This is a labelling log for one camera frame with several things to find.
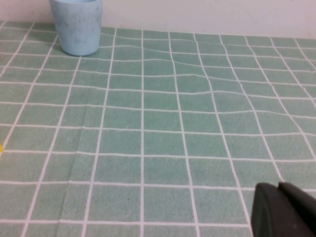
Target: cup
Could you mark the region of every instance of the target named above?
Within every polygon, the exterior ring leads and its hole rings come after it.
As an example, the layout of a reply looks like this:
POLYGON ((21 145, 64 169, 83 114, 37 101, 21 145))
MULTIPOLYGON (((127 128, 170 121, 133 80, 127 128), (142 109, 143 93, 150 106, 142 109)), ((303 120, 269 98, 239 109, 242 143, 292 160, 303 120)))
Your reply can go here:
POLYGON ((102 0, 49 0, 62 49, 84 56, 100 46, 102 0))

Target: grid pattern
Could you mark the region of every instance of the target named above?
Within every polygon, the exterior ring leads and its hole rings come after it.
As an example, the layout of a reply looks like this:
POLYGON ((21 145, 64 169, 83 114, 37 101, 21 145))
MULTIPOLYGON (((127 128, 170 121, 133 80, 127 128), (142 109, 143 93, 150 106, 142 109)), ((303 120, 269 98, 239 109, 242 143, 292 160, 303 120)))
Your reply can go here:
POLYGON ((316 196, 316 40, 0 21, 0 233, 246 237, 258 182, 316 196))

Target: wall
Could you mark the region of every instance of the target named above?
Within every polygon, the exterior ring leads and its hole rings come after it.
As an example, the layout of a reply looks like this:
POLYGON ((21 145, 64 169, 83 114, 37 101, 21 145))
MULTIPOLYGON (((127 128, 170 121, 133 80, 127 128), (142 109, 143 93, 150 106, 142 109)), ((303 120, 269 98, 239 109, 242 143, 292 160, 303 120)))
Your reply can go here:
MULTIPOLYGON (((52 21, 48 0, 0 0, 0 18, 52 21)), ((315 0, 105 0, 103 25, 316 38, 315 0)))

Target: light blue cup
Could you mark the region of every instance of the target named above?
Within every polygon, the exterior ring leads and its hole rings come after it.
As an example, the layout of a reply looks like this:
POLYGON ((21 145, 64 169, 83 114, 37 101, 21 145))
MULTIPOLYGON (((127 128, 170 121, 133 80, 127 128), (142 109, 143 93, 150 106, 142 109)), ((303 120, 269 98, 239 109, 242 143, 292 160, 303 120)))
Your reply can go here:
POLYGON ((62 49, 71 55, 94 53, 100 46, 102 0, 49 0, 62 49))

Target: black object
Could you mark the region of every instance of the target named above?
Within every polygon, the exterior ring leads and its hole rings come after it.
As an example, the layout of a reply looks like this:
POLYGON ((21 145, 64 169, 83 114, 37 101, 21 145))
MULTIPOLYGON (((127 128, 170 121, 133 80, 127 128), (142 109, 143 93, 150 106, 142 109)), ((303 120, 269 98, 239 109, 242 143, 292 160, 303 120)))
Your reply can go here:
POLYGON ((316 237, 316 199, 290 183, 256 185, 254 237, 316 237))

